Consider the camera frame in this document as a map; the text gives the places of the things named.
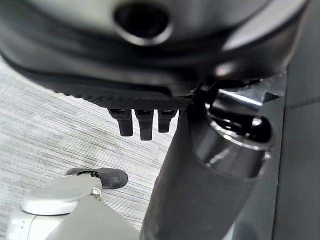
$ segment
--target striped carpet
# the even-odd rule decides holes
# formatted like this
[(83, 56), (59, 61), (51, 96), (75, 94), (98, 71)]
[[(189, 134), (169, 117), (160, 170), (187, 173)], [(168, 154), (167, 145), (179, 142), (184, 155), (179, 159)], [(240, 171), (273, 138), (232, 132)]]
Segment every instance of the striped carpet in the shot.
[(0, 239), (26, 191), (75, 167), (126, 171), (128, 184), (105, 190), (104, 202), (140, 229), (176, 125), (158, 133), (155, 115), (153, 140), (140, 141), (134, 118), (133, 136), (121, 137), (107, 109), (37, 86), (0, 60)]

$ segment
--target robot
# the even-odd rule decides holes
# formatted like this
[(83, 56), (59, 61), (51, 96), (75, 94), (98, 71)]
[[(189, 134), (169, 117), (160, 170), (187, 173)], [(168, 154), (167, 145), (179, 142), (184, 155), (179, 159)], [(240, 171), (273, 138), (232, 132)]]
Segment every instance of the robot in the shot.
[(284, 95), (309, 0), (0, 2), (0, 52), (31, 81), (107, 108), (121, 136), (176, 133), (141, 232), (101, 203), (117, 169), (72, 169), (28, 193), (7, 239), (222, 240), (273, 154), (258, 114)]

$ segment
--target black plastic lever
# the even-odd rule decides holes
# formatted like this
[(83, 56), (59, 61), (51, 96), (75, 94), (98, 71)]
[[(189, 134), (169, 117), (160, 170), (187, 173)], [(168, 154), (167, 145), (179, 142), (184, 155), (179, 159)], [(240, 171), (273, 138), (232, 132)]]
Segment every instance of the black plastic lever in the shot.
[(120, 135), (130, 137), (134, 134), (131, 109), (108, 109), (111, 117), (119, 124)]
[(143, 141), (152, 140), (152, 123), (154, 120), (153, 109), (138, 109), (134, 110), (135, 116), (139, 121), (140, 139)]
[(158, 131), (159, 133), (169, 132), (171, 119), (175, 117), (177, 110), (158, 110)]

